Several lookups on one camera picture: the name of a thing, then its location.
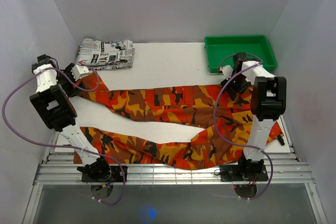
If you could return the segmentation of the orange camouflage trousers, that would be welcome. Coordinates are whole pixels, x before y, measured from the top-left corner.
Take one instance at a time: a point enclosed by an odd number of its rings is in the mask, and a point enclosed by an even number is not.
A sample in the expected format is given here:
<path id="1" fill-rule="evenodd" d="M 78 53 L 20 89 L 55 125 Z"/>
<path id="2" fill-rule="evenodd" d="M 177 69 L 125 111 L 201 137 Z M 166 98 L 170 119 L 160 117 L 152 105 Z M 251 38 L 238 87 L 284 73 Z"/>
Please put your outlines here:
<path id="1" fill-rule="evenodd" d="M 197 129 L 191 138 L 147 139 L 118 130 L 82 126 L 89 143 L 110 164 L 163 163 L 198 170 L 238 161 L 251 133 L 253 87 L 231 94 L 221 84 L 173 86 L 151 89 L 110 90 L 94 74 L 78 81 L 75 101 L 98 105 L 118 119 L 150 126 Z"/>

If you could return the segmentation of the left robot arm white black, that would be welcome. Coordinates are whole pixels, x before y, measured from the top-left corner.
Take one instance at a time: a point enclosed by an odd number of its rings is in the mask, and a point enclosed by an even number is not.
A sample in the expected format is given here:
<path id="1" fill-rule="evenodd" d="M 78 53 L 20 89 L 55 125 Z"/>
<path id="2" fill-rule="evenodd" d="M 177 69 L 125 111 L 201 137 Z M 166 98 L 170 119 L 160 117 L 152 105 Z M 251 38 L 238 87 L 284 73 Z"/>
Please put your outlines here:
<path id="1" fill-rule="evenodd" d="M 46 126 L 58 132 L 75 148 L 82 162 L 77 170 L 93 180 L 109 180 L 111 168 L 82 133 L 76 122 L 77 112 L 69 100 L 85 89 L 83 84 L 78 89 L 71 82 L 88 76 L 89 69 L 71 63 L 60 70 L 55 58 L 41 55 L 32 64 L 31 70 L 37 76 L 37 90 L 29 99 Z"/>

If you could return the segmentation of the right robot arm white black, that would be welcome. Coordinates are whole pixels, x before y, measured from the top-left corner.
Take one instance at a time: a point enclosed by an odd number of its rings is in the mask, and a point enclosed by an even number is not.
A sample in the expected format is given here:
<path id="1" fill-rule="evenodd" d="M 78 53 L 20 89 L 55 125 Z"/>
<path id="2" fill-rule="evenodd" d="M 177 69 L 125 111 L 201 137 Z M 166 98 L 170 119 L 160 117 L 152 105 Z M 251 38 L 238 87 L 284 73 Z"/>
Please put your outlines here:
<path id="1" fill-rule="evenodd" d="M 231 56 L 233 65 L 220 65 L 219 70 L 225 76 L 223 86 L 232 99 L 242 94 L 249 84 L 253 85 L 250 110 L 253 115 L 252 127 L 236 165 L 222 171 L 226 180 L 250 180 L 262 177 L 267 181 L 264 166 L 264 154 L 269 134 L 276 121 L 284 114 L 287 101 L 287 80 L 268 72 L 262 60 L 246 52 Z"/>

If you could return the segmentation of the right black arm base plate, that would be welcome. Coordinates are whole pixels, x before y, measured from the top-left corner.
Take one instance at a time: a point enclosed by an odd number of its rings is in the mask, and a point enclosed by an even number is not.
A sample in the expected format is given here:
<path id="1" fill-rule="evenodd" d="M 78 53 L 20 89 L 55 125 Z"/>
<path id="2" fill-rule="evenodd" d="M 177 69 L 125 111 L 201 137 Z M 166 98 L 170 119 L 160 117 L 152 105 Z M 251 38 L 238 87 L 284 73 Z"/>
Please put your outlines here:
<path id="1" fill-rule="evenodd" d="M 261 169 L 242 170 L 238 165 L 222 165 L 219 167 L 219 175 L 223 182 L 267 182 L 269 180 L 265 165 Z"/>

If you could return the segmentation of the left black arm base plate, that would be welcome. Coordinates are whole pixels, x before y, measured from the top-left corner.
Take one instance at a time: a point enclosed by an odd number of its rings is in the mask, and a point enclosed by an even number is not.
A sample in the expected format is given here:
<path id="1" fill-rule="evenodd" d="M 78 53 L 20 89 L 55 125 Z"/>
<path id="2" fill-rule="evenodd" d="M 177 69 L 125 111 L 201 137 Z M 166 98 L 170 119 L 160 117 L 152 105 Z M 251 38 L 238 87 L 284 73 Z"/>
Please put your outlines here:
<path id="1" fill-rule="evenodd" d="M 110 166 L 103 173 L 98 175 L 88 175 L 88 173 L 81 172 L 82 176 L 80 181 L 85 183 L 109 183 L 109 182 L 123 182 L 127 180 L 128 167 L 122 165 L 119 166 Z"/>

